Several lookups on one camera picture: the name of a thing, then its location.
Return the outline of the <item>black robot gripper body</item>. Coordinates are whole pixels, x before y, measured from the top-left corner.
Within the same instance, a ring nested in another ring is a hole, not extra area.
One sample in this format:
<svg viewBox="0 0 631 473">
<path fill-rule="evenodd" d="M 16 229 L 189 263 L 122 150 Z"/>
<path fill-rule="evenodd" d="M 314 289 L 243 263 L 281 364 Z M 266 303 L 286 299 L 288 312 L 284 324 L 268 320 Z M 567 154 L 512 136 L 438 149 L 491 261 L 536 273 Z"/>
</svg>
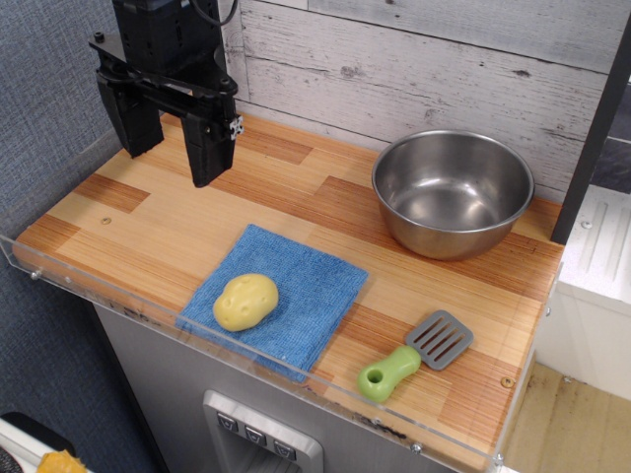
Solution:
<svg viewBox="0 0 631 473">
<path fill-rule="evenodd" d="M 239 134 L 237 113 L 228 121 L 216 90 L 214 22 L 208 1 L 115 1 L 118 31 L 96 32 L 90 46 L 100 59 L 98 76 L 135 85 L 159 110 L 197 112 Z"/>
</svg>

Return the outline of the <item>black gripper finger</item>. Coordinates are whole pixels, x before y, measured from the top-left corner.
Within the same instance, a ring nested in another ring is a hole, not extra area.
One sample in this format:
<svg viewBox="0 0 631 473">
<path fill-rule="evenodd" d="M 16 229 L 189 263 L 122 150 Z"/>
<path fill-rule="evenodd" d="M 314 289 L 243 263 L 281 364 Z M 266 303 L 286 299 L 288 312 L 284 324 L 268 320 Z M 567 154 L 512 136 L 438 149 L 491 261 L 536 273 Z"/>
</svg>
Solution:
<svg viewBox="0 0 631 473">
<path fill-rule="evenodd" d="M 180 121 L 193 184 L 207 186 L 232 167 L 235 141 L 225 122 L 190 114 Z"/>
<path fill-rule="evenodd" d="M 164 140 L 159 110 L 135 85 L 115 83 L 103 76 L 97 81 L 116 135 L 132 158 Z"/>
</svg>

